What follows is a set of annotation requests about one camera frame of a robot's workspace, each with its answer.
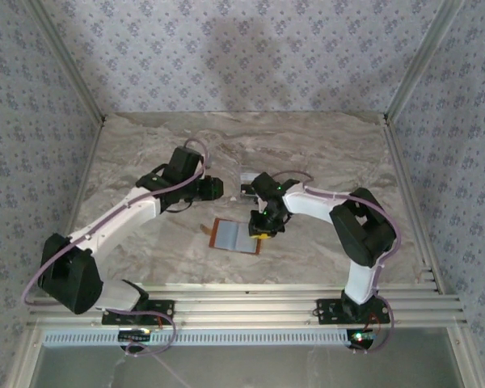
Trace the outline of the grey metal panel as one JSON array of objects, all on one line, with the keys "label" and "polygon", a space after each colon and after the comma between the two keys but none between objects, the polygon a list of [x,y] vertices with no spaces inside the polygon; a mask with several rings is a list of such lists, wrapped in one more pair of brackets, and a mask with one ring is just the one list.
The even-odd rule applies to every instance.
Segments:
[{"label": "grey metal panel", "polygon": [[29,388],[465,388],[444,345],[175,347],[129,357],[117,347],[45,348]]}]

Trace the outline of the small controller circuit board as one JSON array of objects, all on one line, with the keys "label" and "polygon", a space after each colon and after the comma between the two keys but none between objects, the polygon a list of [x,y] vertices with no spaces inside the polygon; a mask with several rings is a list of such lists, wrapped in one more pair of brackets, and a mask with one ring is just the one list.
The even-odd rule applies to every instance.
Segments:
[{"label": "small controller circuit board", "polygon": [[144,328],[138,329],[121,329],[117,335],[117,341],[119,343],[145,343],[149,342],[151,338],[151,331]]},{"label": "small controller circuit board", "polygon": [[371,329],[347,330],[348,348],[352,350],[368,351],[373,345],[377,334]]}]

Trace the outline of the aluminium corner post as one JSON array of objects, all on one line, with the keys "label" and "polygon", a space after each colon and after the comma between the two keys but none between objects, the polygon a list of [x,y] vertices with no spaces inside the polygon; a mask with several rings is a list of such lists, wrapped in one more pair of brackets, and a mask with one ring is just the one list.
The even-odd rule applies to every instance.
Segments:
[{"label": "aluminium corner post", "polygon": [[424,38],[415,51],[414,57],[409,61],[399,87],[385,112],[388,124],[394,123],[399,118],[464,2],[465,0],[441,0]]},{"label": "aluminium corner post", "polygon": [[41,0],[22,0],[41,35],[47,42],[48,47],[56,58],[59,66],[67,77],[70,85],[79,97],[88,116],[96,123],[102,124],[104,114],[87,87],[84,78],[80,74],[78,67],[65,46],[61,34],[57,30],[56,24],[52,21],[49,13]]}]

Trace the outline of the clear acrylic card stand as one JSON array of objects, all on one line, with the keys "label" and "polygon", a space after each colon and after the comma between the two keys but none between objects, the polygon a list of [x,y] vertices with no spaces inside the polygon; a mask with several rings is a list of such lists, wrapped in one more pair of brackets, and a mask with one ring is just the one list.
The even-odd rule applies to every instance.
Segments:
[{"label": "clear acrylic card stand", "polygon": [[262,168],[256,168],[256,167],[251,167],[251,166],[247,166],[247,165],[239,165],[238,169],[236,170],[236,174],[235,174],[234,195],[235,195],[236,199],[240,200],[244,203],[256,204],[258,202],[258,198],[257,198],[256,194],[255,194],[255,197],[246,197],[246,196],[241,195],[241,192],[240,192],[241,182],[240,182],[239,176],[242,172],[255,172],[255,173],[259,173],[259,175],[260,175],[264,172],[264,170]]}]

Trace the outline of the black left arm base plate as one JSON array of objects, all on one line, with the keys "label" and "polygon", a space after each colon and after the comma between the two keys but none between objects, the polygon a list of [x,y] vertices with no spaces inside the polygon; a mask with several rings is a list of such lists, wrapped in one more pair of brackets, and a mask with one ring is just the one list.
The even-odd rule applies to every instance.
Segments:
[{"label": "black left arm base plate", "polygon": [[[134,308],[135,311],[152,311],[165,314],[170,318],[174,317],[175,302],[173,300],[147,300],[138,303]],[[151,314],[135,315],[133,312],[127,314],[117,314],[110,310],[103,313],[103,325],[121,325],[121,326],[170,326],[171,324],[161,317]]]}]

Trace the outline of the brown leather card holder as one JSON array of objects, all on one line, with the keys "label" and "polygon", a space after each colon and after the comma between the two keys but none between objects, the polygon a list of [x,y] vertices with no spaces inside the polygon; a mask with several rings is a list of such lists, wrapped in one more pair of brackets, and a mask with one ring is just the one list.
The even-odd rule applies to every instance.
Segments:
[{"label": "brown leather card holder", "polygon": [[209,238],[209,248],[248,255],[260,253],[261,241],[249,234],[247,221],[233,221],[217,217]]}]

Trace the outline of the aluminium front frame rails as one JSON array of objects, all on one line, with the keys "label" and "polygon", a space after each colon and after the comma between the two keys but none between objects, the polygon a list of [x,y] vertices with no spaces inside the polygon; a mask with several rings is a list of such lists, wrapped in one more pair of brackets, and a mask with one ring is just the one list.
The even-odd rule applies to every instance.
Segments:
[{"label": "aluminium front frame rails", "polygon": [[[184,329],[313,327],[316,300],[341,294],[329,285],[173,284],[146,290],[154,299],[174,301],[174,320]],[[380,294],[394,311],[396,327],[467,324],[459,297],[439,293],[433,282],[387,285]]]}]

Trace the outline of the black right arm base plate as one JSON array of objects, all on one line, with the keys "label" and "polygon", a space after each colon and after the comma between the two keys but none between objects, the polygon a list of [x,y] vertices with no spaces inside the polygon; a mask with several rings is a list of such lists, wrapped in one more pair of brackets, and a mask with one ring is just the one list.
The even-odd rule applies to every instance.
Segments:
[{"label": "black right arm base plate", "polygon": [[380,324],[390,323],[386,304],[375,297],[362,305],[338,298],[318,299],[313,315],[320,325],[366,324],[372,316],[375,316]]}]

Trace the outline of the aluminium side rail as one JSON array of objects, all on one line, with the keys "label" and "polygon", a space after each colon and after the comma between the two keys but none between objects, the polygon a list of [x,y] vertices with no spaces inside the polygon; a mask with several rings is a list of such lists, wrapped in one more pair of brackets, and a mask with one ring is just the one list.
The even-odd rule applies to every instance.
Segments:
[{"label": "aluminium side rail", "polygon": [[52,306],[63,304],[70,308],[88,302],[92,304],[100,295],[102,281],[98,272],[93,250],[86,246],[84,237],[89,230],[76,231],[79,211],[91,172],[91,164],[99,143],[100,135],[94,137],[91,153],[85,165],[78,195],[71,208],[70,220],[65,233],[54,233],[43,245],[40,265],[51,264],[41,273],[37,285],[52,298]]},{"label": "aluminium side rail", "polygon": [[429,238],[428,229],[412,185],[410,171],[403,158],[403,150],[395,132],[395,126],[387,118],[384,121],[386,126],[384,129],[386,144],[397,174],[399,190],[407,211],[408,221],[413,230],[418,256],[424,265],[424,271],[432,273],[436,291],[439,294],[447,294],[448,289],[441,275],[437,254]]}]

